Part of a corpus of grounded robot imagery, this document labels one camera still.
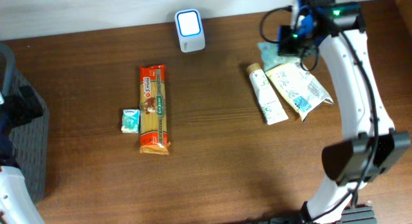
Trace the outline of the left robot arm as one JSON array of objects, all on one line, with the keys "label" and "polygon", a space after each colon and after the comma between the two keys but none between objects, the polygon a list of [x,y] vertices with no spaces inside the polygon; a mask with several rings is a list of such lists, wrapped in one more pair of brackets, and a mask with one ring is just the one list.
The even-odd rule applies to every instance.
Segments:
[{"label": "left robot arm", "polygon": [[19,95],[2,98],[1,104],[1,223],[43,223],[28,193],[17,147],[9,138],[13,128],[43,116],[43,108],[30,86],[21,86]]}]

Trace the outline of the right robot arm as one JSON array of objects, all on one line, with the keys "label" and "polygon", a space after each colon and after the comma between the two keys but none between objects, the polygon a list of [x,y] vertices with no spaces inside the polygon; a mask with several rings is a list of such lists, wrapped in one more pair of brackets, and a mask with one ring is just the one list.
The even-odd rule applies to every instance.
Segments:
[{"label": "right robot arm", "polygon": [[359,3],[296,0],[290,26],[279,30],[279,54],[322,58],[330,72],[343,140],[322,151],[324,180],[294,223],[375,223],[358,207],[359,191],[390,170],[410,148],[398,132],[377,89],[368,56],[366,23]]}]

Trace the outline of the teal wet wipes pack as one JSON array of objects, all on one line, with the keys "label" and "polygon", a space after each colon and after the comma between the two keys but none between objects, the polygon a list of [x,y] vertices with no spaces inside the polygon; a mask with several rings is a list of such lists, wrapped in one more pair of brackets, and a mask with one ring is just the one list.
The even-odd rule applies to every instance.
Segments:
[{"label": "teal wet wipes pack", "polygon": [[300,61],[299,57],[289,57],[289,56],[278,55],[277,44],[273,44],[269,42],[259,42],[257,46],[261,52],[261,59],[263,61],[263,71],[264,72],[269,71],[272,68],[275,68],[282,64],[297,63]]}]

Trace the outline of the small teal tissue pack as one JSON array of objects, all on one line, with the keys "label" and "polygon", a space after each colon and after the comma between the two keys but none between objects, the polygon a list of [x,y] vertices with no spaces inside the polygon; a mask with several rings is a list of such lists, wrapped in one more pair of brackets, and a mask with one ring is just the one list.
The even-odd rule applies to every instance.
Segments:
[{"label": "small teal tissue pack", "polygon": [[140,130],[140,110],[124,109],[122,115],[121,132],[139,133]]}]

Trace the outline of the grey arm base mount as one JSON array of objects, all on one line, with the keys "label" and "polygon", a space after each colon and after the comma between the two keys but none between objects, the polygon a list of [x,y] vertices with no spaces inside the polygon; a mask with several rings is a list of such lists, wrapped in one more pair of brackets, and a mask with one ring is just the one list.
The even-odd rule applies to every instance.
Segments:
[{"label": "grey arm base mount", "polygon": [[343,210],[340,224],[377,224],[373,207],[358,207]]}]

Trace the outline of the orange spaghetti packet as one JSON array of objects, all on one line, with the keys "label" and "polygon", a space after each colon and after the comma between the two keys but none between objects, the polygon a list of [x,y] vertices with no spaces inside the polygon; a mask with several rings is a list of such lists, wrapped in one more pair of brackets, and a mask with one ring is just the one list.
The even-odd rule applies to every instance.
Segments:
[{"label": "orange spaghetti packet", "polygon": [[169,154],[165,91],[166,65],[140,69],[140,152]]}]

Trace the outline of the white tube brown cap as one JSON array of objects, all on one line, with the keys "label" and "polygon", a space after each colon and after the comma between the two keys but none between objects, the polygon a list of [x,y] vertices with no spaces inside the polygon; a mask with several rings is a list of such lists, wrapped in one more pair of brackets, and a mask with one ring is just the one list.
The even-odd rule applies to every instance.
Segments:
[{"label": "white tube brown cap", "polygon": [[288,116],[260,64],[249,65],[247,73],[266,123],[272,125],[288,120]]}]

